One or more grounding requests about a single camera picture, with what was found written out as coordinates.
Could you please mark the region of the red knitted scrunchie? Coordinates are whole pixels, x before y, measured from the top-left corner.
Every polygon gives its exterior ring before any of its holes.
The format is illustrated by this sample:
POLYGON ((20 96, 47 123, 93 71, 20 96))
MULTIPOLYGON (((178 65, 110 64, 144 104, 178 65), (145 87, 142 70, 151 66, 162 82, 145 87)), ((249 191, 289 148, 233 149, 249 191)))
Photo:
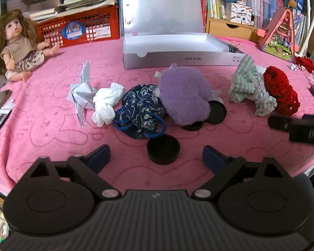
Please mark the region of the red knitted scrunchie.
POLYGON ((277 101, 276 111, 287 117, 297 113, 300 107, 298 94, 290 85, 287 75, 282 70, 269 66, 263 78, 266 90, 277 101))

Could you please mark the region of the black round puck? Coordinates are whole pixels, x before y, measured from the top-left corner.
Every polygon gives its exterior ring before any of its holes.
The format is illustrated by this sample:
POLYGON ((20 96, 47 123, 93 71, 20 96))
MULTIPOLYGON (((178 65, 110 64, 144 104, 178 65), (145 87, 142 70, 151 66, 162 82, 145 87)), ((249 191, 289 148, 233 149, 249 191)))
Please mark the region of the black round puck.
POLYGON ((189 131, 189 132, 196 132, 199 131, 203 127, 204 121, 196 121, 190 125, 184 125, 181 128, 189 131))
POLYGON ((149 159, 157 165, 172 164, 179 155, 180 143, 172 135, 163 134, 149 139, 146 145, 149 159))
POLYGON ((227 116, 225 105, 217 100, 211 100, 208 103, 210 105, 210 113, 206 122, 212 125, 221 124, 227 116))

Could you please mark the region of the green checkered scrunchie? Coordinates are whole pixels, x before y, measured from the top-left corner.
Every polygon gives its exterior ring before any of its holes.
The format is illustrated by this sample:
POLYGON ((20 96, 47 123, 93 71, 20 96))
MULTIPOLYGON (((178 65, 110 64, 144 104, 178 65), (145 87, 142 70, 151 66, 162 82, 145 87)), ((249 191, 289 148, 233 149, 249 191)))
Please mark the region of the green checkered scrunchie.
POLYGON ((239 103, 244 99, 254 102, 256 116, 266 116, 277 107, 277 100, 270 96, 264 85, 264 78, 258 72, 254 59, 245 55, 231 78, 228 91, 229 101, 239 103))

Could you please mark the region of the black round puck front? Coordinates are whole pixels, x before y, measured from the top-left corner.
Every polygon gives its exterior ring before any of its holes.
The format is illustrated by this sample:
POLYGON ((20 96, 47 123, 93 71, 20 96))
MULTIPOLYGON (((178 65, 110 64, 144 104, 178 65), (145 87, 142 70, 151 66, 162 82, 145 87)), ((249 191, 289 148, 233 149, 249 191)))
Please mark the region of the black round puck front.
POLYGON ((179 155, 180 143, 172 135, 163 134, 149 139, 146 145, 149 159, 157 165, 172 164, 179 155))

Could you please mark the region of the white tissue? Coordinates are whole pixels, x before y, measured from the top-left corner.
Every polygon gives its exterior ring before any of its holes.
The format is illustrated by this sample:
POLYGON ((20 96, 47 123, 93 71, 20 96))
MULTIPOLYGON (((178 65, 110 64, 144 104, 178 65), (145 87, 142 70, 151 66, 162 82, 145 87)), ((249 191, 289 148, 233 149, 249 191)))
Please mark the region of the white tissue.
POLYGON ((116 114, 114 106, 118 104, 125 93, 124 86, 112 82, 110 87, 100 88, 93 97, 95 111, 92 115, 93 122, 99 127, 110 125, 116 114))

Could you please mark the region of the white paper crane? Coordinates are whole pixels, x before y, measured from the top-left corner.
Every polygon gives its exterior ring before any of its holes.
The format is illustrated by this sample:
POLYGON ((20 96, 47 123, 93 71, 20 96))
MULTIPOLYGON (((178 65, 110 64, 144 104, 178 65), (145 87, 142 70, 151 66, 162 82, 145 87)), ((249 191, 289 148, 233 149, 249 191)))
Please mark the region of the white paper crane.
POLYGON ((80 127, 83 129, 85 125, 89 126, 85 118, 85 110, 95 110, 93 98, 97 90, 90 85, 90 64, 86 61, 82 65, 82 70, 79 76, 79 84, 70 84, 70 92, 66 99, 74 104, 75 113, 80 127))

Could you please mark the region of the navy floral scrunchie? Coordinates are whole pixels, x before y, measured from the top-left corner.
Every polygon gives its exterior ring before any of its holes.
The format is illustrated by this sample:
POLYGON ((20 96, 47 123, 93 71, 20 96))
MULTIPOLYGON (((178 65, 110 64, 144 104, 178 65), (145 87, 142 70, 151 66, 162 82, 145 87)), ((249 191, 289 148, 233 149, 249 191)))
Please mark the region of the navy floral scrunchie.
POLYGON ((167 115, 160 98, 154 96, 157 88, 153 84, 132 87, 122 98, 121 107, 116 110, 113 126, 134 139, 160 137, 166 132, 167 115))

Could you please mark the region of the pink bunny print blanket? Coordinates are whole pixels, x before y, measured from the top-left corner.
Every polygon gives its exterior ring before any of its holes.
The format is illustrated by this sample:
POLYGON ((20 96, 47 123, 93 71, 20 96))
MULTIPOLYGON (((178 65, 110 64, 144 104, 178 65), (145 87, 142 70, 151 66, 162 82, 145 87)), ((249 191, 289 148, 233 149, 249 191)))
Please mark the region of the pink bunny print blanket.
POLYGON ((154 69, 125 70, 122 41, 107 40, 63 48, 36 70, 27 82, 8 83, 14 108, 0 130, 0 192, 6 194, 40 156, 53 161, 87 155, 101 145, 111 148, 111 160, 100 176, 115 188, 186 189, 192 192, 212 177, 203 164, 202 149, 211 145, 226 155, 248 161, 272 156, 292 176, 314 166, 314 146, 292 143, 288 133, 270 129, 265 117, 255 115, 252 101, 230 102, 227 92, 232 66, 202 66, 211 87, 221 91, 227 117, 219 125, 205 124, 188 132, 167 121, 167 133, 180 142, 174 163, 150 161, 146 140, 128 137, 112 125, 90 122, 81 128, 67 95, 79 81, 83 63, 91 67, 91 85, 109 87, 116 82, 130 89, 155 83, 154 69))

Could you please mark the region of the pink triangular miniature house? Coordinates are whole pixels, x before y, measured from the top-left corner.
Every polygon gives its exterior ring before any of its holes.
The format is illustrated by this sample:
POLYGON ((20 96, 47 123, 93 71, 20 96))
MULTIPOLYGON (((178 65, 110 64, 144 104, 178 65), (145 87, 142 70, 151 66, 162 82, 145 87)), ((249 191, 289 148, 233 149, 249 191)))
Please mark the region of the pink triangular miniature house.
POLYGON ((299 46, 294 42, 294 19, 290 8, 279 7, 267 27, 257 29, 257 35, 257 46, 261 51, 295 62, 299 46))

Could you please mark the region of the black binder clips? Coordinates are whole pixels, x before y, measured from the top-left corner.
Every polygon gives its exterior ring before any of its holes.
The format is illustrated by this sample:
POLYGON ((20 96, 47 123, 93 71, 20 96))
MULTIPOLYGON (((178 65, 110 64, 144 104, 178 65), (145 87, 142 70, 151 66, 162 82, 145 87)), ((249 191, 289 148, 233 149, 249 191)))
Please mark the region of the black binder clips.
POLYGON ((229 52, 230 53, 241 53, 242 51, 240 51, 239 46, 240 46, 241 42, 240 41, 228 41, 228 47, 229 47, 229 52))

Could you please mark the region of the wooden drawer organizer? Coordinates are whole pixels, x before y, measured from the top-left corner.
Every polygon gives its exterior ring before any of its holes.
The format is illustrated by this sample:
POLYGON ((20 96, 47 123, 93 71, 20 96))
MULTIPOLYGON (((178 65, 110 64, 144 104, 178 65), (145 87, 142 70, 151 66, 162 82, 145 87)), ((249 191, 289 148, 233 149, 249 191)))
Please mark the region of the wooden drawer organizer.
POLYGON ((234 37, 251 42, 257 42, 259 38, 253 26, 215 18, 207 19, 206 33, 216 37, 234 37))

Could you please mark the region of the small white patterned box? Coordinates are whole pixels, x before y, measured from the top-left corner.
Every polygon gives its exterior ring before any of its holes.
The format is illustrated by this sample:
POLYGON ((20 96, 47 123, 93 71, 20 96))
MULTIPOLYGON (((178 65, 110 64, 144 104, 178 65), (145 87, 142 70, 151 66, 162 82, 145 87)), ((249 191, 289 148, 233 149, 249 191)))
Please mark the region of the small white patterned box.
POLYGON ((226 20, 233 23, 252 25, 252 7, 238 3, 227 3, 225 7, 226 20))

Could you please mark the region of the brown haired baby doll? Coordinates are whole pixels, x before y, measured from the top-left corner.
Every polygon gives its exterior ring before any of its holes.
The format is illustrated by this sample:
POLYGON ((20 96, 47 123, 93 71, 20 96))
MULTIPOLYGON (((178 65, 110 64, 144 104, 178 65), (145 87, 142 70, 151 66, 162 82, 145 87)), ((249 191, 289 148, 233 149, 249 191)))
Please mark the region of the brown haired baby doll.
POLYGON ((0 17, 0 75, 7 81, 26 82, 59 48, 59 43, 39 42, 36 23, 24 17, 21 10, 11 10, 0 17))

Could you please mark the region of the red plastic crate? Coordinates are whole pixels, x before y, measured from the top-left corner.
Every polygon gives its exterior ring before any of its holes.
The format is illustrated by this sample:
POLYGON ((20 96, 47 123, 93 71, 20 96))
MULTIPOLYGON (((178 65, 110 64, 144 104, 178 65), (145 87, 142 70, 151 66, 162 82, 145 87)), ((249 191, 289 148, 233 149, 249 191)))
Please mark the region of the red plastic crate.
POLYGON ((120 38, 117 5, 98 7, 81 13, 37 23, 40 40, 61 48, 94 41, 120 38))

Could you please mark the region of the translucent plastic file box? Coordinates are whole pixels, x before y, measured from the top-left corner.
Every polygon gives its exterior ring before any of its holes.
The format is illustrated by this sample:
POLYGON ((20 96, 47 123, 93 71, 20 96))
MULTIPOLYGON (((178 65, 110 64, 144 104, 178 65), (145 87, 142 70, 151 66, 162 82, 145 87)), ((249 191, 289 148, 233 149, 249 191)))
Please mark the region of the translucent plastic file box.
POLYGON ((122 0, 124 68, 238 66, 245 56, 203 32, 201 0, 122 0))

